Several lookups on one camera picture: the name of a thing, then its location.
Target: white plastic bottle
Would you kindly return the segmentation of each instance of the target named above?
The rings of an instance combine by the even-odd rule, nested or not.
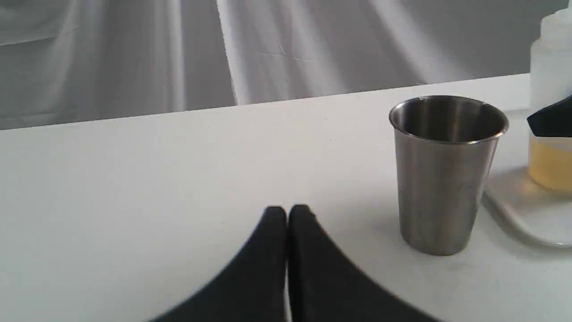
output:
[[[533,112],[572,96],[572,0],[542,20],[531,48],[530,108]],[[529,174],[539,184],[572,193],[572,138],[530,133]]]

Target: white table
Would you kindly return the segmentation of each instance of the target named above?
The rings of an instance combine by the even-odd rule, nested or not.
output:
[[[417,253],[398,233],[390,108],[430,94],[524,108],[528,81],[2,131],[0,321],[148,320],[215,276],[266,205],[294,203],[374,280],[445,321],[572,320],[570,257],[520,244],[486,210],[456,256]]]

